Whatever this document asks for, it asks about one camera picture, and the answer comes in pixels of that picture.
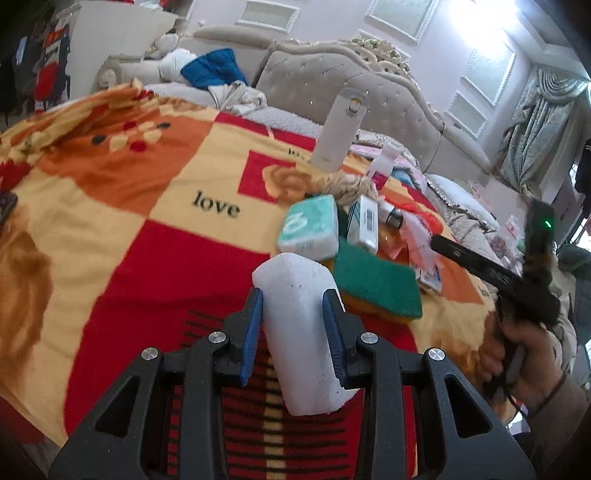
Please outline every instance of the blue gripper pad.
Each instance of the blue gripper pad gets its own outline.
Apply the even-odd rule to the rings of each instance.
[[[259,289],[256,290],[256,294],[248,296],[243,312],[249,313],[249,318],[244,344],[242,345],[242,366],[239,377],[240,384],[246,387],[248,380],[252,376],[252,370],[255,365],[256,347],[259,333],[261,332],[262,292]]]
[[[335,369],[335,376],[339,379],[339,383],[342,387],[346,384],[348,378],[345,362],[345,344],[343,343],[343,337],[339,331],[335,311],[330,303],[330,298],[327,295],[327,292],[324,292],[324,295],[322,296],[322,314],[324,317],[326,337],[329,341],[330,356],[333,361],[333,368]]]

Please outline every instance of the light green curtain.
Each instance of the light green curtain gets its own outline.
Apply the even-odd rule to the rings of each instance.
[[[562,72],[534,69],[500,150],[501,174],[517,191],[531,196],[536,190],[528,181],[559,142],[574,101],[587,86]]]

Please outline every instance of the metal screw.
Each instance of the metal screw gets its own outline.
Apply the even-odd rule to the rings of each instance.
[[[361,341],[363,343],[369,343],[370,345],[378,343],[378,336],[372,332],[365,332],[361,334]]]
[[[153,346],[149,346],[142,352],[142,358],[144,360],[154,360],[158,356],[158,349]]]
[[[226,340],[226,334],[224,332],[213,332],[209,334],[208,338],[211,343],[222,343]]]
[[[429,350],[429,356],[436,362],[440,362],[445,358],[445,352],[440,348],[431,348]]]

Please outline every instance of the sleeve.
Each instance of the sleeve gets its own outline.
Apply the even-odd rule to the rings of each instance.
[[[591,138],[585,143],[579,166],[577,167],[577,174],[575,176],[574,189],[579,193],[585,195],[591,193],[589,187],[591,186]]]
[[[581,388],[566,380],[542,409],[528,419],[534,447],[531,462],[536,473],[546,470],[566,446],[588,407]]]

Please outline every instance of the orange blanket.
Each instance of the orange blanket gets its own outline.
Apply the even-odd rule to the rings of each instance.
[[[0,394],[63,444],[142,349],[216,329],[276,253],[287,207],[321,175],[307,163],[313,147],[136,83],[2,134],[0,189],[19,202],[0,235]],[[345,170],[365,166],[348,158]],[[430,212],[451,238],[421,194],[390,179],[385,195]],[[443,293],[423,293],[422,319],[363,320],[401,348],[443,348],[472,376],[492,303],[478,279],[443,265]],[[290,418],[262,338],[249,390],[224,398],[232,475],[351,477],[360,406]],[[408,414],[410,473],[412,423]]]

